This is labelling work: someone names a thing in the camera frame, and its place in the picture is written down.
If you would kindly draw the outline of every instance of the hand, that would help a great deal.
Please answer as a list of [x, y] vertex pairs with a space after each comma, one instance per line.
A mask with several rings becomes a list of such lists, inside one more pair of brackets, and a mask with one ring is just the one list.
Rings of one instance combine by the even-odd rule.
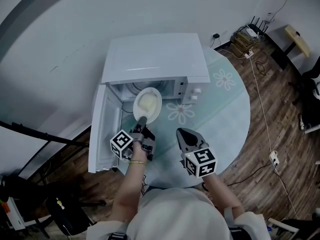
[[140, 141], [134, 141], [132, 143], [133, 145], [133, 155], [132, 157], [137, 160], [147, 161], [147, 155], [148, 153], [144, 151], [141, 147]]

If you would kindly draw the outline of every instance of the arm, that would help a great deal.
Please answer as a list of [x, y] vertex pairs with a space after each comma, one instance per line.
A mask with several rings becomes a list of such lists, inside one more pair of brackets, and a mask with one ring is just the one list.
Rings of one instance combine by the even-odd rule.
[[202, 178], [212, 198], [212, 202], [224, 215], [225, 208], [231, 207], [233, 218], [239, 217], [245, 212], [240, 200], [228, 188], [215, 173]]
[[[147, 162], [147, 154], [139, 141], [133, 142], [132, 161]], [[115, 195], [111, 215], [107, 221], [130, 222], [138, 212], [140, 191], [146, 166], [141, 163], [130, 164], [124, 180]]]

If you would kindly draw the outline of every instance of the fiducial marker cube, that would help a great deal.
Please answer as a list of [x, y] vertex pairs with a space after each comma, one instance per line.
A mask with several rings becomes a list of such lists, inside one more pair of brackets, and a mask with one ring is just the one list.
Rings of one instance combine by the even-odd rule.
[[216, 172], [218, 159], [213, 148], [202, 148], [184, 154], [184, 167], [196, 178]]
[[120, 159], [132, 144], [133, 138], [124, 130], [119, 131], [113, 138], [110, 139], [110, 147], [112, 152]]

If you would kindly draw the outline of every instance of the power strip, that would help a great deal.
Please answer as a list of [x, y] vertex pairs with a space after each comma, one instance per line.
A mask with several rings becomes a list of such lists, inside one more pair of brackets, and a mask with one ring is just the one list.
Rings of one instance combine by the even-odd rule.
[[278, 153], [277, 151], [272, 151], [269, 155], [270, 161], [273, 163], [274, 168], [279, 165]]
[[246, 53], [246, 54], [244, 55], [244, 57], [245, 57], [246, 59], [249, 59], [252, 55], [254, 55], [254, 52], [253, 52], [252, 50], [249, 50], [249, 55]]

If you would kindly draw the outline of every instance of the microwave control panel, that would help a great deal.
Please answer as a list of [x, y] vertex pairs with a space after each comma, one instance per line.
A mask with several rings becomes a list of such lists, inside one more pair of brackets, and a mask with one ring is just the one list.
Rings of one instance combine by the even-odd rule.
[[209, 77], [196, 77], [196, 79], [189, 79], [188, 77], [182, 104], [196, 104], [209, 84]]

